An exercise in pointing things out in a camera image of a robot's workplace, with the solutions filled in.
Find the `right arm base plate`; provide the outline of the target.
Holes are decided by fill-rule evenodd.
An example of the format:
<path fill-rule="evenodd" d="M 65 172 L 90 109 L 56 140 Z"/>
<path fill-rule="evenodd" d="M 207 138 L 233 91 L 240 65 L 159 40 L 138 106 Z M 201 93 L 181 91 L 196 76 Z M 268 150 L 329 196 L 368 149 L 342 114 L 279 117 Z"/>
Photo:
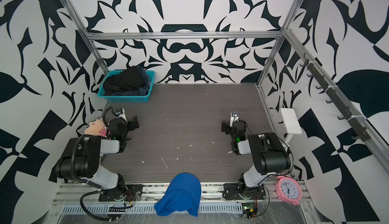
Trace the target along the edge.
<path fill-rule="evenodd" d="M 248 188 L 244 183 L 225 183 L 222 197 L 226 200 L 264 200 L 264 187 Z"/>

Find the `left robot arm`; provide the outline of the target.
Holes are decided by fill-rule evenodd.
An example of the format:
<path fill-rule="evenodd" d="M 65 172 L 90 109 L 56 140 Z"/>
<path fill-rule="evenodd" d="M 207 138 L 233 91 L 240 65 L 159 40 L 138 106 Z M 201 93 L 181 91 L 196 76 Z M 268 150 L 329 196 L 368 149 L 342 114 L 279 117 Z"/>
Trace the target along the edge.
<path fill-rule="evenodd" d="M 84 135 L 69 140 L 55 166 L 56 176 L 101 189 L 105 195 L 124 194 L 128 188 L 123 177 L 103 167 L 100 157 L 122 153 L 129 140 L 128 132 L 137 128 L 137 116 L 130 121 L 117 117 L 108 125 L 103 119 L 93 120 L 86 126 Z"/>

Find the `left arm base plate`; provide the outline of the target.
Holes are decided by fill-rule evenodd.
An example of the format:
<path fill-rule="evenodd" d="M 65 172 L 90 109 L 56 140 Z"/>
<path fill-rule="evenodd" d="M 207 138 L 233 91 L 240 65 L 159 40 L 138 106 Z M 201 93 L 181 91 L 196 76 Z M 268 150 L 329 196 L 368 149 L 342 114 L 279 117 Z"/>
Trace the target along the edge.
<path fill-rule="evenodd" d="M 125 187 L 111 190 L 102 190 L 99 195 L 100 202 L 125 200 L 128 202 L 135 201 L 142 196 L 142 184 L 127 184 Z"/>

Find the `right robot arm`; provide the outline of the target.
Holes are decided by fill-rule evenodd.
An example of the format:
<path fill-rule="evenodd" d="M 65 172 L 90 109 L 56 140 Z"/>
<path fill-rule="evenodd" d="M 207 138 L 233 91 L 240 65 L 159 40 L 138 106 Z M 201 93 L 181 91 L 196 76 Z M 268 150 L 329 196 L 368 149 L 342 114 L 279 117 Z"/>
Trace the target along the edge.
<path fill-rule="evenodd" d="M 221 131 L 232 139 L 232 152 L 252 157 L 253 165 L 242 175 L 243 186 L 258 187 L 269 176 L 290 170 L 291 159 L 275 133 L 246 135 L 246 130 L 247 124 L 244 121 L 221 123 Z"/>

